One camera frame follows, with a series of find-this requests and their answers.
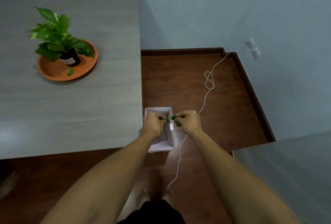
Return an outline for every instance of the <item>white paper box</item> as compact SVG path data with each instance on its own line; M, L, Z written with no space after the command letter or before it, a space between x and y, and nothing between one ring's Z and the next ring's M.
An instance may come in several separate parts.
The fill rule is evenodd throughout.
M166 123L163 132L157 140L151 145L148 152L170 152L173 150L174 132L173 132L173 120L171 119L172 110L170 107L154 107L145 108L145 115L149 112L158 112L165 115L169 123Z

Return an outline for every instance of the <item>brown wooden floor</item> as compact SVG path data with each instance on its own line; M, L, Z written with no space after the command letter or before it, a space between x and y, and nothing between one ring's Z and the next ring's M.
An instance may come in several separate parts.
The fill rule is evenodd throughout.
M205 88L204 72L219 54L142 57L143 107L200 110ZM232 59L214 69L216 88L201 112L202 127L222 148L234 149L266 143L250 100ZM134 190L147 187L155 197L174 177L176 150L146 157ZM20 175L18 185L0 201L0 222L39 223L63 193L96 163L115 149L19 158L5 161ZM187 223L230 223L206 172L195 144L187 138L177 181L171 189L175 208Z

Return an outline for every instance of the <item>hand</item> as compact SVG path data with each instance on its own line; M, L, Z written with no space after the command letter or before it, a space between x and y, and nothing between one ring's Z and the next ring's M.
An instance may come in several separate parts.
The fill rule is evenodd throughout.
M157 138L163 131L163 127L166 124L165 120L159 118L165 118L161 113L150 112L143 118L143 127L139 131L139 136L144 134L152 134L153 137Z
M184 132L190 136L194 131L201 129L200 116L196 111L181 111L175 118L176 123L180 123L183 127Z

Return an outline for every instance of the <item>left hand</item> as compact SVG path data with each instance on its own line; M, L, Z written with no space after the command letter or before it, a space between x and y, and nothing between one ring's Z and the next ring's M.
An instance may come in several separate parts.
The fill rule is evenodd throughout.
M160 120L159 118L165 118L165 116L156 112L150 112L145 115L143 118L143 127L139 131L139 136L144 134L152 134L155 138L160 136L166 121Z

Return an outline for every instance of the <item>white cable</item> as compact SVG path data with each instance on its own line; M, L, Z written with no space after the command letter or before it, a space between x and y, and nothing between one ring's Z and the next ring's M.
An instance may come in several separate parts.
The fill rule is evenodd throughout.
M200 114L200 112L202 111L202 109L205 107L205 104L206 104L206 98L207 98L208 93L209 93L211 90L213 90L213 89L215 88L214 77L213 77L213 75L212 75L213 70L214 70L214 68L216 67L216 65L220 64L220 63L221 63L221 62L222 62L222 61L228 56L228 54L230 54L230 53L227 53L226 56L225 56L224 58L222 58L221 61L219 61L217 64L214 65L214 67L212 68L212 71L211 71L211 72L209 72L209 71L206 71L206 72L205 72L205 78L206 78L205 87L208 89L208 92L207 92L206 95L205 95L204 105L203 105L202 108L199 110L198 114ZM208 82L208 81L212 83L212 87L211 87L211 88L209 88L209 87L207 86L207 82ZM177 176L178 176L178 169L179 169L179 162L180 162L180 147L182 147L182 144L184 143L186 137L187 137L187 135L185 136L184 140L181 142L181 144L180 144L180 146L179 146L179 158L178 158L178 164L177 164L176 177L175 177L175 179L174 179L173 181L171 181L171 182L169 183L168 187L169 187L172 183L174 183L175 180L177 179Z

